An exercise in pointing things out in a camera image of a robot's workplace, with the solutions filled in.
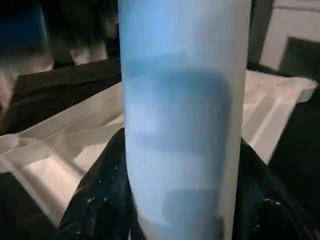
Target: white plastic tray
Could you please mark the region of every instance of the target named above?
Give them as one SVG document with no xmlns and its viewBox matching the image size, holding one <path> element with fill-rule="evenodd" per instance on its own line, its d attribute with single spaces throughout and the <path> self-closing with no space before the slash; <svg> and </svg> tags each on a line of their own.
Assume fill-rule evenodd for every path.
<svg viewBox="0 0 320 240">
<path fill-rule="evenodd" d="M 297 102 L 316 84 L 247 71 L 242 136 L 268 164 Z M 0 137 L 0 173 L 10 171 L 58 225 L 81 178 L 124 126 L 121 83 L 21 132 Z"/>
</svg>

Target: black surface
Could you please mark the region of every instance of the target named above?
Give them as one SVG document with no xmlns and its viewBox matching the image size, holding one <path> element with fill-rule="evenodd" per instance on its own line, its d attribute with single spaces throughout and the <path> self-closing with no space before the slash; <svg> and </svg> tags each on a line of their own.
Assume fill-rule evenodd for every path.
<svg viewBox="0 0 320 240">
<path fill-rule="evenodd" d="M 295 107 L 269 167 L 320 228 L 320 87 Z"/>
<path fill-rule="evenodd" d="M 55 230 L 16 178 L 0 174 L 0 239 L 49 240 Z"/>
</svg>

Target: blurry object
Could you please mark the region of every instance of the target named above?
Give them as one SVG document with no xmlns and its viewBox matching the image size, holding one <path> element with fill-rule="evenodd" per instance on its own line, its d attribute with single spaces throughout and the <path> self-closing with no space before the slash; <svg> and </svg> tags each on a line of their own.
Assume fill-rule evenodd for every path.
<svg viewBox="0 0 320 240">
<path fill-rule="evenodd" d="M 272 15 L 274 0 L 252 0 L 248 60 L 259 63 Z"/>
<path fill-rule="evenodd" d="M 0 70 L 0 106 L 2 114 L 5 114 L 9 108 L 15 82 L 16 80 L 12 73 Z"/>
<path fill-rule="evenodd" d="M 308 66 L 294 53 L 286 53 L 287 45 L 290 38 L 320 43 L 319 10 L 320 1 L 316 0 L 275 0 L 260 64 L 277 71 L 281 68 L 285 54 L 291 54 L 289 64 L 295 71 L 292 74 L 299 73 L 299 69 L 303 72 Z"/>
<path fill-rule="evenodd" d="M 30 1 L 19 7 L 23 11 L 14 3 L 0 10 L 0 105 L 4 111 L 18 76 L 48 71 L 54 65 L 40 5 Z"/>
<path fill-rule="evenodd" d="M 78 49 L 70 50 L 71 57 L 75 65 L 87 64 L 108 59 L 105 42 L 101 39 L 90 46 L 79 46 Z"/>
</svg>

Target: cylindrical object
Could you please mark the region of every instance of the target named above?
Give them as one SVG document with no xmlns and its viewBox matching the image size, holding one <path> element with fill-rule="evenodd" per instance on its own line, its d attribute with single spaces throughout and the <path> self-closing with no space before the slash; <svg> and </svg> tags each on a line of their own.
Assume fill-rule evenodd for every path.
<svg viewBox="0 0 320 240">
<path fill-rule="evenodd" d="M 148 240 L 230 240 L 251 0 L 119 0 L 129 181 Z"/>
</svg>

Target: light blue tube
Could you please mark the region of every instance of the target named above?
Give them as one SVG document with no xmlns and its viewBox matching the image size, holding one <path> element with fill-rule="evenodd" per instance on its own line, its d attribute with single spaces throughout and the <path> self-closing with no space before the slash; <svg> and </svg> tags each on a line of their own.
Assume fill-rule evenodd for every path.
<svg viewBox="0 0 320 240">
<path fill-rule="evenodd" d="M 119 0 L 127 168 L 148 240 L 231 239 L 251 0 Z"/>
</svg>

